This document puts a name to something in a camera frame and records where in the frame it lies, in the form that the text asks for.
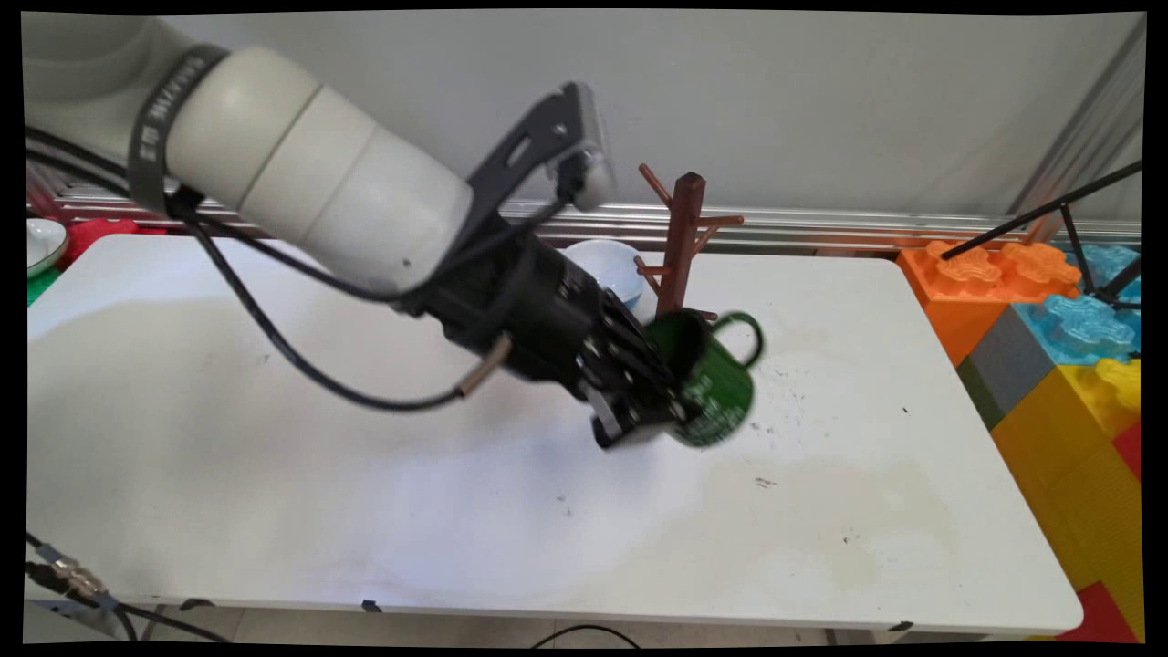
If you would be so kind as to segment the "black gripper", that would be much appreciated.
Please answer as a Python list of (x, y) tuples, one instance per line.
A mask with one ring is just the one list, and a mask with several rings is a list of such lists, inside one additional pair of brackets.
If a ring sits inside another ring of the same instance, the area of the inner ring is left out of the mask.
[(700, 415), (630, 307), (536, 236), (406, 295), (401, 311), (434, 318), (447, 340), (478, 355), (508, 336), (505, 369), (585, 397), (596, 444), (606, 452)]

